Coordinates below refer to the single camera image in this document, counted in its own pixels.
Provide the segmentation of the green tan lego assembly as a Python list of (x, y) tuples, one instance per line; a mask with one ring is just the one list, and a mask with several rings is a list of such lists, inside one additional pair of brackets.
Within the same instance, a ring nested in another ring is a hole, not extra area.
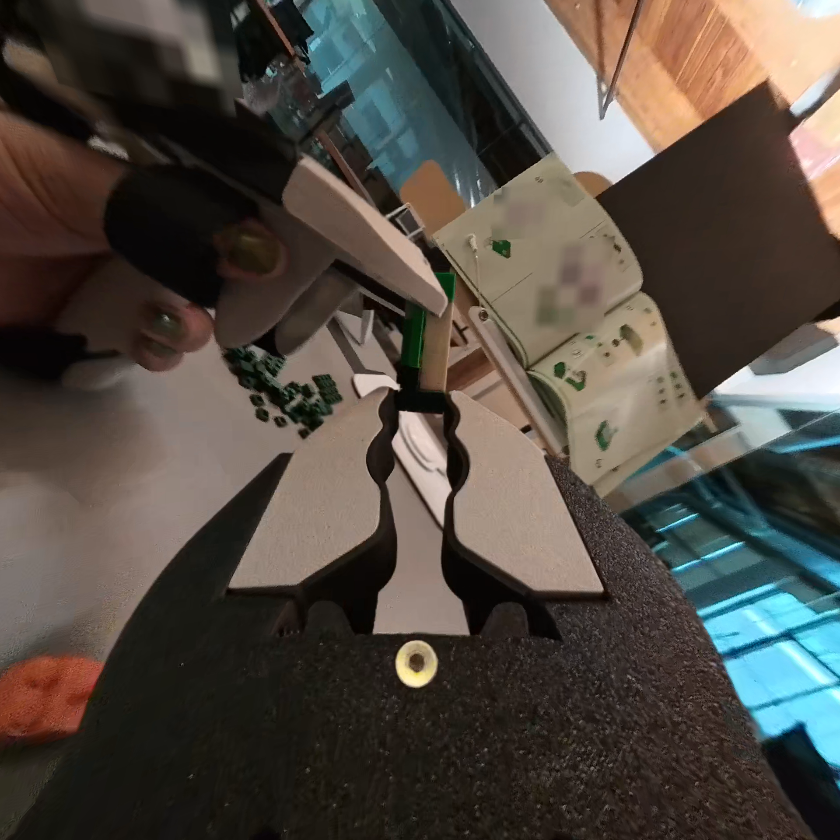
[(435, 276), (446, 295), (447, 307), (438, 317), (415, 304), (407, 305), (396, 401), (402, 411), (444, 415), (456, 274), (438, 272)]

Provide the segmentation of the pile of dark green lego tiles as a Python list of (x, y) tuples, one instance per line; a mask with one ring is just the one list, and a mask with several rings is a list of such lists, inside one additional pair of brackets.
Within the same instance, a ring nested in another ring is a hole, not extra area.
[(306, 439), (334, 414), (343, 394), (330, 373), (306, 380), (287, 376), (288, 358), (254, 344), (221, 350), (227, 371), (247, 392), (255, 419), (278, 429), (291, 428)]

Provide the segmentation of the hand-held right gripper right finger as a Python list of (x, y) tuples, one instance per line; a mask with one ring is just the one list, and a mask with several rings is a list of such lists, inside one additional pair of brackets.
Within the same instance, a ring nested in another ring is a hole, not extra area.
[(462, 392), (446, 397), (442, 572), (470, 634), (557, 634), (550, 606), (606, 588), (539, 446)]

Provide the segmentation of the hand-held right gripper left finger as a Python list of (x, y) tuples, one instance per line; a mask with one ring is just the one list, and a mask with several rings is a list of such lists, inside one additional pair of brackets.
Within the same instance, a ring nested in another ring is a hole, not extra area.
[(396, 393), (380, 387), (291, 455), (229, 582), (232, 593), (288, 595), (307, 614), (340, 606), (371, 634), (396, 568), (387, 480), (395, 457)]

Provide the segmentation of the dark square board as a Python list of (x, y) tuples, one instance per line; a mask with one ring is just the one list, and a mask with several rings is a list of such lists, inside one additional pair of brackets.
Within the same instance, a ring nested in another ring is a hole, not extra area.
[(698, 397), (838, 304), (838, 239), (792, 130), (760, 83), (596, 198)]

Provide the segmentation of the person's left hand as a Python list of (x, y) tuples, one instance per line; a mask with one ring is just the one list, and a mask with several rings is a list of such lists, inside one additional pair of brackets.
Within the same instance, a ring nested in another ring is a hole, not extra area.
[[(119, 159), (2, 111), (2, 330), (53, 327), (109, 260), (105, 208), (127, 171)], [(217, 272), (232, 282), (276, 280), (288, 264), (287, 248), (260, 222), (219, 234), (215, 247)], [(213, 335), (211, 314), (177, 296), (135, 310), (125, 354), (147, 371), (173, 369)]]

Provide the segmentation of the orange lego brick separator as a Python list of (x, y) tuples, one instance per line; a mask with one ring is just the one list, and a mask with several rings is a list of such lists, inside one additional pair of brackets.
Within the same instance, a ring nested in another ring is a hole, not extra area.
[(7, 668), (1, 677), (1, 748), (76, 734), (102, 670), (95, 659), (51, 655)]

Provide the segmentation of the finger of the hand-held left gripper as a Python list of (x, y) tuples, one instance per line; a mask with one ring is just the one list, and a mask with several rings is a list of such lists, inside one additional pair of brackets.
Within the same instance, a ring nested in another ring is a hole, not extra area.
[(436, 317), (445, 313), (447, 293), (419, 247), (311, 157), (294, 164), (281, 205), (365, 276)]
[(293, 354), (356, 296), (359, 288), (341, 268), (331, 266), (300, 294), (275, 327), (275, 349)]

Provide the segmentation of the lego instruction booklet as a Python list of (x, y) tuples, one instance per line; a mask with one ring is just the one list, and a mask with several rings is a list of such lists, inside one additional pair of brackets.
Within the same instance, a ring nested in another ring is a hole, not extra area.
[(642, 267), (554, 153), (434, 234), (572, 470), (609, 494), (700, 422)]

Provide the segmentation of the white book stand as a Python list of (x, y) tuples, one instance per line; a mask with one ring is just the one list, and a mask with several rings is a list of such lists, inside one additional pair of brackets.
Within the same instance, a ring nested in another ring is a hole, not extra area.
[(462, 391), (446, 392), (444, 415), (402, 411), (396, 401), (399, 387), (397, 378), (385, 374), (353, 375), (360, 398), (389, 389), (398, 410), (395, 456), (441, 528), (462, 490), (471, 504), (463, 512), (472, 518), (479, 504), (488, 507), (494, 501), (502, 513), (522, 522), (546, 507), (541, 499), (552, 479), (538, 475), (549, 470), (551, 460), (530, 437)]

